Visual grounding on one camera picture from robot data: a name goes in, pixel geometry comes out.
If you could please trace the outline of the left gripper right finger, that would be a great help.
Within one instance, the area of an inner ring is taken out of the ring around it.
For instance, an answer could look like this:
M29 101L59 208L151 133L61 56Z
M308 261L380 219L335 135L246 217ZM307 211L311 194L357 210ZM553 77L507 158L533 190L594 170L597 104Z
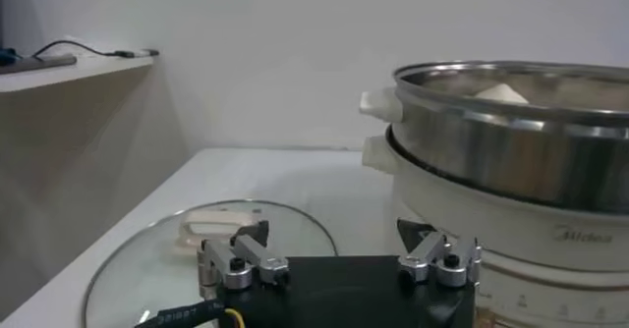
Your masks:
M477 238L452 243L429 224L398 219L396 226L406 249L398 257L398 268L413 283L423 283L433 274L441 286L479 284L482 247Z

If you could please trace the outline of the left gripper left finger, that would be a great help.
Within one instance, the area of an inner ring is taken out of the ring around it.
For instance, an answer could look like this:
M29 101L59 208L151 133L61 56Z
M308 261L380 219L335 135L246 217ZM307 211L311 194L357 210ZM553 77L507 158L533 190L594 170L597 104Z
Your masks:
M205 238L197 248L200 297L206 301L219 288L241 292L254 282L284 289L290 281L289 261L267 248L269 223L261 220L239 228L228 240Z

